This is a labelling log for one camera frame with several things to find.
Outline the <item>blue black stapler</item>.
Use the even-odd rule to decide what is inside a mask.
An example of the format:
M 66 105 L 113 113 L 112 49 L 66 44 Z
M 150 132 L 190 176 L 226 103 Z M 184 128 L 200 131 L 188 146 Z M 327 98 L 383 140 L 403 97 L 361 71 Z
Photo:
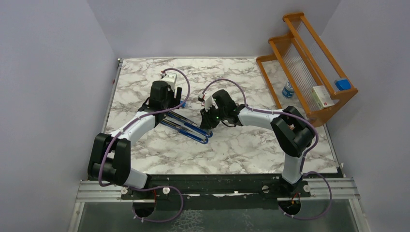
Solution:
M 201 129 L 199 126 L 194 123 L 192 120 L 179 115 L 175 112 L 168 112 L 166 113 L 166 116 L 164 119 L 170 120 L 176 124 L 179 124 L 187 129 L 189 129 L 193 134 L 201 137 L 201 138 L 211 138 L 213 136 L 212 131 L 206 130 L 206 129 Z

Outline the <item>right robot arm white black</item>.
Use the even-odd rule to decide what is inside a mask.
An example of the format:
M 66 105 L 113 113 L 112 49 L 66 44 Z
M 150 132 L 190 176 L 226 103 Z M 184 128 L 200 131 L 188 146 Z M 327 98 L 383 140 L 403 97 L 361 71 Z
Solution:
M 201 93 L 198 101 L 203 105 L 200 110 L 200 128 L 203 130 L 211 130 L 219 123 L 228 122 L 233 127 L 255 126 L 273 131 L 285 154 L 279 191 L 286 197 L 298 191 L 298 185 L 303 179 L 306 153 L 317 142 L 318 133 L 295 107 L 288 106 L 284 110 L 274 111 L 251 108 L 247 104 L 236 103 L 224 89 L 216 91 L 210 97 Z

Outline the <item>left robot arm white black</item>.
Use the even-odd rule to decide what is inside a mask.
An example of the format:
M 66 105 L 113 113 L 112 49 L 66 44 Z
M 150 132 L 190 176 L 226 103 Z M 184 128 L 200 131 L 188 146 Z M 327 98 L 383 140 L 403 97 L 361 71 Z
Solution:
M 88 164 L 88 176 L 105 187 L 109 184 L 133 188 L 139 198 L 152 192 L 149 175 L 131 167 L 131 147 L 154 129 L 168 111 L 181 104 L 182 88 L 173 88 L 165 81 L 154 81 L 150 96 L 135 116 L 111 134 L 99 133 L 93 143 Z

